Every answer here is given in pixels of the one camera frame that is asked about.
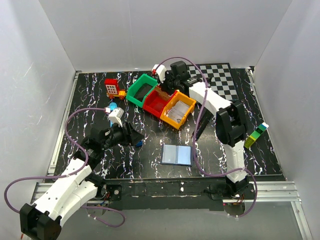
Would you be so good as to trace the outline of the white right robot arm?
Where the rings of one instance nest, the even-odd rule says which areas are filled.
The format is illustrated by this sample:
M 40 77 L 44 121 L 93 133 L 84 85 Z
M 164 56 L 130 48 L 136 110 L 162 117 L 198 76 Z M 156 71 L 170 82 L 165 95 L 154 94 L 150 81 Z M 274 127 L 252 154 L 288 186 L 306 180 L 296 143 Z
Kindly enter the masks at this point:
M 152 74 L 158 76 L 162 91 L 172 93 L 179 90 L 200 103 L 202 110 L 207 110 L 215 116 L 215 133 L 223 144 L 227 172 L 223 174 L 225 184 L 214 188 L 212 193 L 241 196 L 249 184 L 244 156 L 248 131 L 244 105 L 239 101 L 230 101 L 219 96 L 212 90 L 205 76 L 191 77 L 185 58 L 172 63 L 170 70 L 163 64 L 156 64 L 152 68 Z

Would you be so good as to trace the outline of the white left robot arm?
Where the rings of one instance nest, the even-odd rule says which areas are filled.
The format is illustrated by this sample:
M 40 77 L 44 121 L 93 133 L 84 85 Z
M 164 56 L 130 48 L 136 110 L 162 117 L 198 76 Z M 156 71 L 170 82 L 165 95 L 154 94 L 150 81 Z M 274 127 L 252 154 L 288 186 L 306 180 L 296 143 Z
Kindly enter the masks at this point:
M 129 122 L 114 123 L 110 128 L 93 128 L 52 186 L 33 204 L 24 204 L 19 211 L 21 232 L 34 240 L 56 240 L 66 221 L 87 201 L 97 195 L 101 180 L 93 170 L 102 161 L 105 150 L 121 145 L 135 146 L 145 136 Z

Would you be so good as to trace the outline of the navy blue card holder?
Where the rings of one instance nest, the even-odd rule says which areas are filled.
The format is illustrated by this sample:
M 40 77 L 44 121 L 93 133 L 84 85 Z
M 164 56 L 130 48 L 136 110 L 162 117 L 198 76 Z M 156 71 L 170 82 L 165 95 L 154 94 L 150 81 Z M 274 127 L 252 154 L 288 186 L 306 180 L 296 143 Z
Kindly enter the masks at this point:
M 192 148 L 185 145 L 164 144 L 161 147 L 162 165 L 192 166 Z

